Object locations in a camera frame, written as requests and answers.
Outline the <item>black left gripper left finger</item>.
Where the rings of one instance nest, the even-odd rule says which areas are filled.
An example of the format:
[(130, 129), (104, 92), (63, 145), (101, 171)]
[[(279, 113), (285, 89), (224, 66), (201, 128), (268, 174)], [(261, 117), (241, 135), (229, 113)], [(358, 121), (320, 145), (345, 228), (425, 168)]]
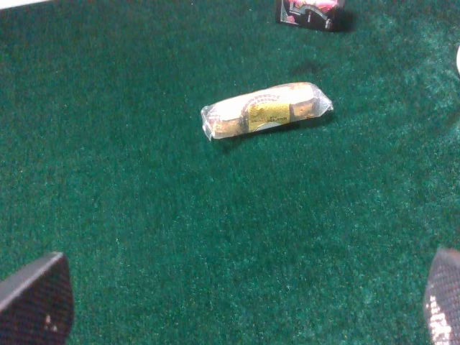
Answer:
[(65, 344), (73, 327), (68, 258), (41, 256), (1, 281), (2, 344)]

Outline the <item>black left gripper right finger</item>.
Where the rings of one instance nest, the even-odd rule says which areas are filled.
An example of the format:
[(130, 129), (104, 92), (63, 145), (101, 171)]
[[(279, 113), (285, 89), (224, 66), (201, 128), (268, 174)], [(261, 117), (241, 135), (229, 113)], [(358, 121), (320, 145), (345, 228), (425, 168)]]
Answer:
[(423, 314), (432, 344), (459, 343), (459, 251), (436, 252), (427, 279)]

